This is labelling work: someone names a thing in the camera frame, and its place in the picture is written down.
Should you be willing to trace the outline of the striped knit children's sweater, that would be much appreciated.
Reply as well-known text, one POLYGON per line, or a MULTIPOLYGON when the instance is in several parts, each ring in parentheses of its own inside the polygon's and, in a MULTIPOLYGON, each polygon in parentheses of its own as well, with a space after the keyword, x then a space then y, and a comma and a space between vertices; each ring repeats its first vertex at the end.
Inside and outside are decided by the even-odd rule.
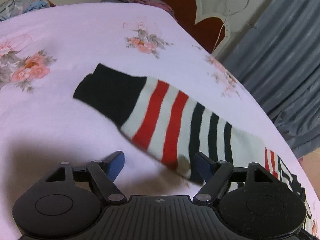
POLYGON ((260 138, 162 80, 99 64, 73 96, 110 119, 138 148, 194 183, 203 183, 194 165, 195 154, 201 152, 239 167, 259 163, 306 200, 297 176, 260 138))

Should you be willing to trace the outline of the blue-grey curtain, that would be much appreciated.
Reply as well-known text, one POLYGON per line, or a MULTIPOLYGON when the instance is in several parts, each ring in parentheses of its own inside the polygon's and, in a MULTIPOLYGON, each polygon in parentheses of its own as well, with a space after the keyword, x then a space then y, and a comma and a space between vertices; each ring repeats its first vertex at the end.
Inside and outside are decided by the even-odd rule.
POLYGON ((319 148, 319 0, 273 0, 223 65, 297 158, 319 148))

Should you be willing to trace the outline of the pink floral bed sheet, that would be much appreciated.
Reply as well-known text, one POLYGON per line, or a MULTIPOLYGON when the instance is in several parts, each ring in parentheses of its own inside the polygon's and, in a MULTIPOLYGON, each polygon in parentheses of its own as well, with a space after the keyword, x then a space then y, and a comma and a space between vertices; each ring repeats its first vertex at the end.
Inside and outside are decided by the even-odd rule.
POLYGON ((259 137, 298 177, 311 211, 307 228, 319 235, 319 199, 310 181, 271 120, 229 71, 162 9, 86 3, 1 23, 1 239, 20 238, 14 202, 63 161, 82 166, 121 150, 126 163, 116 185, 126 195, 199 190, 73 98, 98 64, 165 81, 259 137))

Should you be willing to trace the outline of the red heart-shaped headboard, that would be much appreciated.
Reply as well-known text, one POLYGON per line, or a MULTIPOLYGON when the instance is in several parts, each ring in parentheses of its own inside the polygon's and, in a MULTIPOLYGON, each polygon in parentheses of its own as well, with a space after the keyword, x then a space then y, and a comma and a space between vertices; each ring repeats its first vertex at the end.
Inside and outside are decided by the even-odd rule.
POLYGON ((231 29, 227 17, 217 12, 204 13, 204 0, 160 1, 172 8, 180 26, 213 56, 228 43, 231 29))

